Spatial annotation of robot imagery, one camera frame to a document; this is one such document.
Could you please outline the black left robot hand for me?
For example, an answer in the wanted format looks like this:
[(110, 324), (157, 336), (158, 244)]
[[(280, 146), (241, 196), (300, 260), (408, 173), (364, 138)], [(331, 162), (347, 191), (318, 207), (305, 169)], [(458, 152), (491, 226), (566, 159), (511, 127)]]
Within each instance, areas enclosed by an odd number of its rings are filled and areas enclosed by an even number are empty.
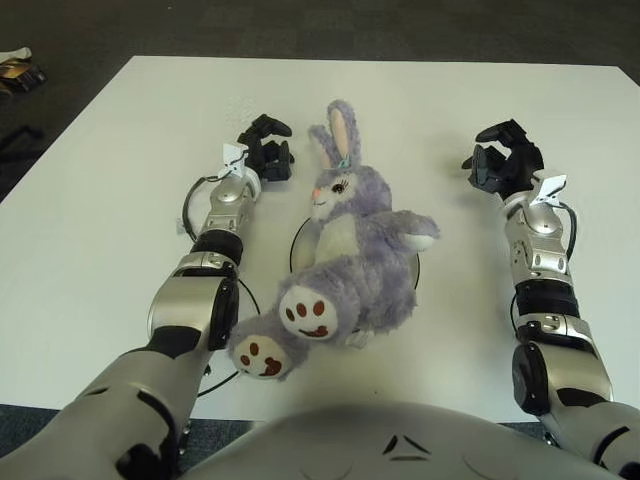
[(266, 114), (260, 115), (237, 138), (238, 143), (248, 148), (245, 165), (260, 179), (287, 181), (295, 162), (286, 141), (291, 136), (292, 130), (285, 123)]

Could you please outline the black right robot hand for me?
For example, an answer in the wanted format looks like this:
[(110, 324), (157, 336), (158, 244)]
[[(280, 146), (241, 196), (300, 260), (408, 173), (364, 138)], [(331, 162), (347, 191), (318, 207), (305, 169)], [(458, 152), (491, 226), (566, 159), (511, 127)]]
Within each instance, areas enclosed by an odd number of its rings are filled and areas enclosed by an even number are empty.
[(461, 165), (469, 183), (502, 200), (533, 189), (533, 173), (544, 168), (542, 154), (514, 119), (490, 126), (475, 137), (472, 155)]

